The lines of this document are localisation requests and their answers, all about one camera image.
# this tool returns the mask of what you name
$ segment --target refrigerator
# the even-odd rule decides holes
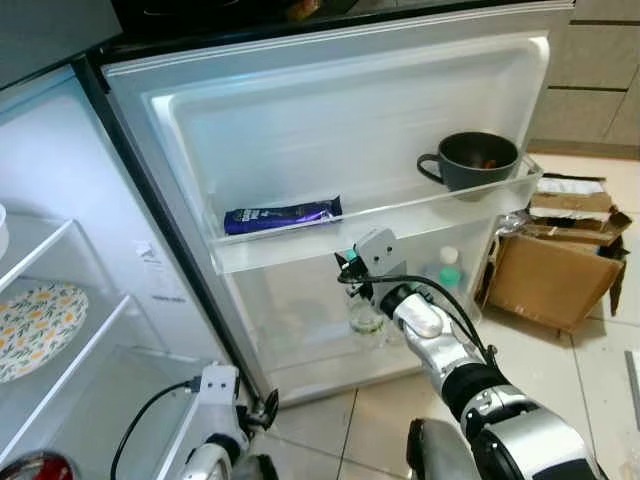
[[[420,368],[391,326],[377,339],[349,327],[333,253],[374,228],[400,239],[409,273],[455,247],[459,296],[479,317],[473,292],[495,219],[524,208],[541,175],[525,148],[572,7],[437,2],[123,42],[85,66],[89,97],[131,145],[134,180],[153,184],[147,201],[172,219],[260,396],[277,387],[286,406]],[[470,130],[521,149],[510,178],[452,193],[418,174],[421,154]],[[343,214],[330,221],[224,231],[234,209],[338,195]]]
[[[106,478],[140,405],[211,362],[238,367],[250,404],[277,388],[285,407],[419,370],[391,325],[350,328],[333,253],[390,228],[409,273],[428,274],[453,246],[480,318],[496,218],[542,173],[524,151],[571,9],[463,2],[116,40],[1,90],[0,300],[70,282],[89,307],[57,356],[0,383],[0,465],[51,448]],[[512,140],[514,174],[457,192],[418,174],[418,156],[466,130]],[[226,211],[337,195],[329,221],[224,234]],[[123,478],[175,478],[211,433],[193,402],[150,412]]]

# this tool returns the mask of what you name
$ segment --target white bowl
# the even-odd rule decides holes
[[[0,203],[0,258],[9,246],[9,230],[7,229],[7,210]]]

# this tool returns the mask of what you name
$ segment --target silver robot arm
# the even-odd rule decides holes
[[[461,342],[452,315],[411,287],[391,230],[371,232],[354,251],[350,261],[336,254],[342,270],[338,280],[350,285],[349,295],[361,295],[389,317],[422,361],[471,446],[477,472],[464,478],[606,479],[575,429],[514,387],[479,338],[476,346]],[[407,459],[421,480],[431,478],[425,473],[424,448],[423,436],[412,424]]]

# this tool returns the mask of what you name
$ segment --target mug handle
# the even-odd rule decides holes
[[[431,180],[434,180],[438,183],[442,183],[444,185],[444,180],[442,180],[442,177],[439,177],[435,173],[431,173],[430,171],[428,171],[426,168],[422,166],[422,164],[427,161],[438,162],[440,161],[440,157],[432,153],[425,153],[424,155],[420,155],[418,157],[418,162],[416,164],[416,166],[418,167],[418,171],[421,174],[423,174],[425,177],[429,177]]]

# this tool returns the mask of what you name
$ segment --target plate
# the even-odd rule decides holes
[[[55,357],[76,336],[89,299],[79,287],[53,282],[0,303],[0,383]]]

